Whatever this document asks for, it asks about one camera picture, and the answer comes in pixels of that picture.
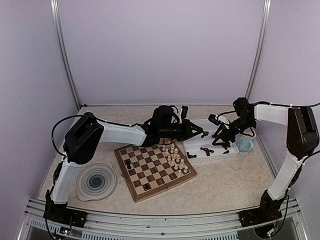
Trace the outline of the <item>white plastic tray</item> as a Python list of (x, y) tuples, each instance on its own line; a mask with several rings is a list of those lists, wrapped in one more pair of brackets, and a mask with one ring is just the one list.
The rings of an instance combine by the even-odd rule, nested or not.
[[(208, 136), (201, 138), (200, 135), (192, 137), (186, 141), (183, 142), (184, 145), (184, 149), (186, 150), (194, 150), (198, 147), (206, 147), (206, 148), (224, 148), (222, 146), (213, 146), (212, 142), (213, 142), (213, 137), (212, 135), (215, 133), (215, 131), (218, 129), (218, 126), (209, 122), (207, 119), (194, 119), (191, 120), (191, 122), (195, 123), (196, 125), (202, 127), (205, 131), (208, 131), (209, 134)], [(229, 156), (227, 156), (226, 158), (234, 158), (239, 154), (239, 149), (237, 147), (237, 145), (235, 143), (231, 143), (230, 147), (228, 148), (228, 150), (230, 150), (231, 154)], [(208, 162), (211, 160), (193, 160), (193, 159), (189, 159), (190, 163), (201, 163), (201, 162)]]

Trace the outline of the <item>wooden chess board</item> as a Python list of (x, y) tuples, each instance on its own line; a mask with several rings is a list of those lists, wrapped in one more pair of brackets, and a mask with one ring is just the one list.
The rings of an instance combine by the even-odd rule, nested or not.
[[(179, 154), (188, 166), (190, 173), (175, 179), (168, 175), (161, 176), (156, 166), (161, 163), (160, 144), (155, 144), (151, 147), (142, 147), (136, 145), (125, 145), (114, 150), (117, 163), (120, 167), (121, 174), (124, 177), (130, 195), (135, 203), (147, 200), (151, 197), (159, 195), (167, 190), (171, 190), (181, 184), (184, 184), (197, 176), (196, 170), (187, 160), (179, 148)], [(127, 169), (125, 160), (130, 159), (131, 169)], [(150, 189), (145, 188), (145, 184), (149, 184)]]

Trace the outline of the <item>dark chess piece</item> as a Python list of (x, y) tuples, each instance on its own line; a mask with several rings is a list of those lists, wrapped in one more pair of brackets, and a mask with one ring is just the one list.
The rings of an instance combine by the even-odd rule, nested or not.
[(126, 165), (126, 168), (128, 169), (128, 170), (130, 170), (132, 167), (131, 167), (131, 160), (130, 159), (126, 159), (125, 160), (125, 165)]

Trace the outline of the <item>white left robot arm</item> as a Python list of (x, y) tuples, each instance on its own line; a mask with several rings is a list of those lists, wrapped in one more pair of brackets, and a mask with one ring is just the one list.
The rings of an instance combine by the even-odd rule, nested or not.
[(53, 185), (45, 195), (46, 202), (52, 204), (50, 214), (61, 223), (70, 218), (70, 211), (64, 206), (68, 204), (72, 184), (83, 165), (92, 160), (100, 143), (151, 147), (159, 144), (161, 139), (183, 142), (198, 135), (207, 136), (207, 131), (186, 118), (187, 112), (187, 106), (182, 106), (175, 113), (174, 106), (161, 105), (144, 123), (134, 124), (100, 119), (92, 112), (71, 115), (59, 120), (52, 127), (52, 134), (62, 122), (77, 119), (64, 137), (62, 151), (54, 146), (62, 162), (56, 168)]

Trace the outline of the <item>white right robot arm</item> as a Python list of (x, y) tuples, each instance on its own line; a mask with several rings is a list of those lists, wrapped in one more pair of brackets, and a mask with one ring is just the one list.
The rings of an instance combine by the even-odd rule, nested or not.
[(213, 146), (228, 148), (236, 136), (245, 130), (256, 128), (257, 122), (269, 122), (286, 127), (286, 156), (283, 164), (267, 189), (269, 198), (281, 200), (298, 179), (307, 159), (316, 154), (320, 135), (312, 105), (285, 105), (267, 101), (250, 103), (239, 97), (233, 102), (237, 119), (229, 122), (223, 113), (210, 114), (208, 120), (218, 129), (213, 134)]

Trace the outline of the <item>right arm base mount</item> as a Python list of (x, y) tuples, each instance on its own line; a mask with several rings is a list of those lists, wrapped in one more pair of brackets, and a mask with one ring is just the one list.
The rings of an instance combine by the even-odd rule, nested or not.
[[(265, 190), (261, 196), (259, 207), (242, 210), (238, 213), (241, 226), (244, 228), (279, 220), (283, 216), (280, 207), (286, 199), (287, 203), (289, 203), (288, 198), (288, 190), (285, 192), (284, 197), (278, 200), (272, 200), (268, 191)], [(282, 228), (283, 224), (284, 221), (282, 221), (279, 229), (273, 223), (256, 227), (254, 232), (260, 239), (270, 239)]]

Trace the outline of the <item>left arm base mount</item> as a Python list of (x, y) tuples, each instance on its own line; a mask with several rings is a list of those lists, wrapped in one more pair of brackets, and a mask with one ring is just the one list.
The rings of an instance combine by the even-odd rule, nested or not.
[(45, 209), (43, 218), (45, 220), (68, 225), (71, 227), (84, 228), (87, 213), (85, 211), (68, 208), (68, 204), (56, 204), (51, 199), (51, 191), (45, 194)]

